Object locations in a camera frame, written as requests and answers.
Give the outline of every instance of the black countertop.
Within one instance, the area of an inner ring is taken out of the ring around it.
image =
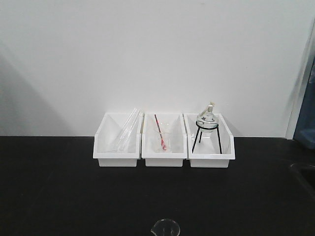
[[[315,201],[289,166],[295,141],[235,138],[227,169],[99,167],[91,137],[0,137],[0,235],[314,236]]]

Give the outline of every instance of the glass flask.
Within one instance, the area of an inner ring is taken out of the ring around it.
[[[212,113],[214,106],[215,106],[215,104],[213,102],[211,102],[206,107],[206,109],[197,116],[197,124],[201,127],[201,129],[202,128],[212,129],[212,128],[217,127],[219,120]],[[206,129],[202,129],[202,132],[211,133],[213,131],[213,130],[206,130]]]
[[[155,236],[178,236],[180,231],[179,225],[171,219],[159,220],[151,229]]]

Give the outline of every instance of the metal ring stand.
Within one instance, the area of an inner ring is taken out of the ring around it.
[[[198,126],[198,130],[197,130],[197,134],[196,134],[196,137],[195,137],[195,141],[193,142],[192,153],[193,153],[193,150],[195,149],[195,145],[196,145],[196,141],[197,141],[197,138],[198,138],[198,134],[199,134],[200,129],[205,129],[205,130],[217,129],[218,140],[219,140],[219,147],[220,147],[220,154],[222,154],[221,140],[220,140],[220,133],[219,133],[219,124],[218,124],[216,127],[214,127],[214,128],[204,128],[204,127],[201,127],[201,126],[198,125],[197,122],[196,122],[196,125]],[[199,142],[201,141],[201,135],[202,135],[202,131],[200,132]]]

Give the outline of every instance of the storage bin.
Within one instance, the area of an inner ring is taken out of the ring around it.
[[[130,114],[105,113],[94,136],[93,158],[99,166],[136,167],[141,150],[141,125],[143,114],[140,113],[126,145],[126,152],[108,152],[109,144],[118,136]]]
[[[187,136],[182,114],[156,114],[166,142],[162,150],[161,138],[154,114],[145,114],[142,133],[142,154],[146,166],[181,167],[187,159]]]
[[[227,168],[229,160],[235,159],[234,137],[227,127],[223,116],[215,114],[219,119],[219,133],[222,147],[220,154],[217,130],[212,133],[202,133],[201,142],[197,139],[194,151],[192,146],[198,130],[196,119],[198,114],[184,114],[188,139],[188,159],[191,167]]]

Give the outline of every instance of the glass object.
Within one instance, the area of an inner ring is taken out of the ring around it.
[[[138,118],[140,115],[140,110],[134,108],[133,111],[130,113],[129,117],[125,121],[121,131],[114,139],[114,141],[110,144],[108,150],[109,151],[117,151],[117,152],[124,152],[126,149],[126,145],[129,141],[130,135],[134,126],[138,122]]]
[[[219,120],[218,118],[212,113],[213,107],[215,104],[210,102],[210,104],[206,107],[206,109],[197,116],[197,124],[202,128],[216,128]],[[211,133],[213,130],[205,130],[202,129],[202,132]]]
[[[151,229],[151,233],[155,236],[178,236],[180,232],[179,225],[171,219],[159,220]]]
[[[155,152],[171,152],[171,131],[168,123],[158,123],[154,126],[154,151]]]

